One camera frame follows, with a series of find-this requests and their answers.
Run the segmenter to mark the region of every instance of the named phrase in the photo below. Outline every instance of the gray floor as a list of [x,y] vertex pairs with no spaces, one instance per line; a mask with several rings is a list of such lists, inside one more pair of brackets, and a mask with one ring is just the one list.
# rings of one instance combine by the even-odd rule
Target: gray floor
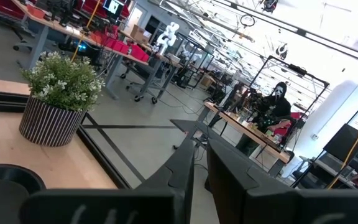
[[[29,58],[28,50],[16,52],[12,46],[18,42],[18,37],[10,28],[0,25],[0,80],[25,82],[21,77],[16,60]],[[151,103],[151,97],[146,95],[143,100],[134,102],[134,95],[125,90],[131,81],[139,81],[134,74],[129,74],[127,80],[117,78],[113,86],[119,100],[112,100],[107,94],[99,98],[99,105],[91,112],[98,124],[135,125],[135,126],[172,126],[169,119],[196,119],[200,112],[202,100],[207,94],[201,90],[183,90],[173,85],[168,86],[168,92],[162,96],[156,105]],[[223,127],[223,122],[216,125]],[[105,129],[119,152],[114,150],[96,129],[88,130],[104,153],[112,160],[119,172],[127,181],[136,187],[140,184],[139,177],[134,175],[128,165],[120,157],[120,153],[134,166],[143,178],[152,175],[173,153],[172,145],[179,144],[185,135],[176,128],[138,128],[138,129]],[[233,144],[238,141],[240,134],[228,126],[223,136]],[[206,156],[197,162],[206,166]],[[204,189],[207,171],[201,166],[195,169],[195,184],[191,222],[218,223],[212,195]]]

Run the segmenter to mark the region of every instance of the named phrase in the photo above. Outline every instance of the white mask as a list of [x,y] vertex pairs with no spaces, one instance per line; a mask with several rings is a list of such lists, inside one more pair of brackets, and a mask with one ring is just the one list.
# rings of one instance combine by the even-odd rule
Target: white mask
[[284,88],[281,87],[281,86],[277,86],[275,89],[274,89],[274,95],[276,97],[281,97],[284,93]]

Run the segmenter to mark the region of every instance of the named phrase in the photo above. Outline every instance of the black monitor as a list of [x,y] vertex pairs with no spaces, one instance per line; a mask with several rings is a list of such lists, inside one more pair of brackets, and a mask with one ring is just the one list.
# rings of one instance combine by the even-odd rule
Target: black monitor
[[120,0],[106,0],[103,7],[107,10],[110,18],[117,19],[121,15],[124,3]]
[[[341,161],[345,161],[350,149],[357,141],[358,130],[348,124],[344,124],[340,130],[334,135],[334,137],[325,145],[324,150],[331,155],[337,157]],[[358,143],[349,156],[351,163],[349,164],[358,172]]]

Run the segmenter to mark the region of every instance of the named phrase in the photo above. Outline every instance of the green leaves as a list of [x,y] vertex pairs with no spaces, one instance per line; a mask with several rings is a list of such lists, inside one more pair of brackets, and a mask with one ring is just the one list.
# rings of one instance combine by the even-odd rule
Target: green leaves
[[58,52],[41,54],[32,70],[23,70],[33,97],[64,110],[87,111],[96,104],[104,82],[88,59],[71,60]]

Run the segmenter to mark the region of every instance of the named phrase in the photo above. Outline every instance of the black and white striped planter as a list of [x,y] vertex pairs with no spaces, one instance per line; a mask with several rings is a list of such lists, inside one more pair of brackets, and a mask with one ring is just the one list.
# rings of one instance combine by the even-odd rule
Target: black and white striped planter
[[30,142],[57,147],[68,144],[86,112],[67,111],[29,96],[19,131]]

